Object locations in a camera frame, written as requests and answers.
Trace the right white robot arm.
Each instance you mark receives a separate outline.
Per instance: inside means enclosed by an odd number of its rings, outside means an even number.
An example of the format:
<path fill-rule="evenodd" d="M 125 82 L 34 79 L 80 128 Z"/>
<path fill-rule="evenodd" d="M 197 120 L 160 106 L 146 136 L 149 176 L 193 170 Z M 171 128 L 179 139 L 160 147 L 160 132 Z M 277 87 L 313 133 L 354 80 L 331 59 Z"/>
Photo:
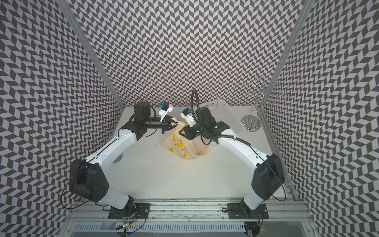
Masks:
<path fill-rule="evenodd" d="M 216 121 L 207 107 L 197 109 L 186 108 L 181 117 L 188 123 L 179 134 L 188 140 L 197 137 L 213 141 L 231 151 L 247 167 L 252 170 L 252 191 L 247 194 L 242 205 L 253 211 L 283 186 L 284 170 L 280 157 L 276 154 L 267 155 L 240 138 L 229 125 Z"/>

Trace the banana print plastic bag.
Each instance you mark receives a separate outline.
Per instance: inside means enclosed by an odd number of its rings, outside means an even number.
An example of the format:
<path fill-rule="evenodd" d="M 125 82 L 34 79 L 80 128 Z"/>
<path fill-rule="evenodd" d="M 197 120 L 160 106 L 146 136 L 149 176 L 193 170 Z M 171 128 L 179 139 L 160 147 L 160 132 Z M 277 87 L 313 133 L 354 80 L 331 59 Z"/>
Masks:
<path fill-rule="evenodd" d="M 201 157 L 196 155 L 196 147 L 203 144 L 200 137 L 196 137 L 193 140 L 188 140 L 182 137 L 179 134 L 179 131 L 188 124 L 179 120 L 177 121 L 177 127 L 166 132 L 164 135 L 164 139 L 161 141 L 161 146 L 185 160 L 192 160 Z"/>

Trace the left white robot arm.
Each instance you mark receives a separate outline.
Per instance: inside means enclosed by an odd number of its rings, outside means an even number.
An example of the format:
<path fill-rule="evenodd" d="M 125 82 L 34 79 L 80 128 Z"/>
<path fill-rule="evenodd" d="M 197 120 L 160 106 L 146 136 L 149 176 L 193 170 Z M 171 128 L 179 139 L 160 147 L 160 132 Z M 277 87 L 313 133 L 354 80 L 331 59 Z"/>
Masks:
<path fill-rule="evenodd" d="M 173 105 L 167 102 L 158 104 L 159 112 L 151 115 L 149 102 L 138 102 L 134 113 L 117 134 L 98 151 L 84 160 L 77 159 L 70 166 L 69 191 L 95 203 L 101 203 L 122 210 L 130 203 L 130 196 L 114 189 L 108 182 L 106 173 L 110 166 L 131 145 L 139 141 L 148 129 L 169 131 L 177 123 L 169 116 Z"/>

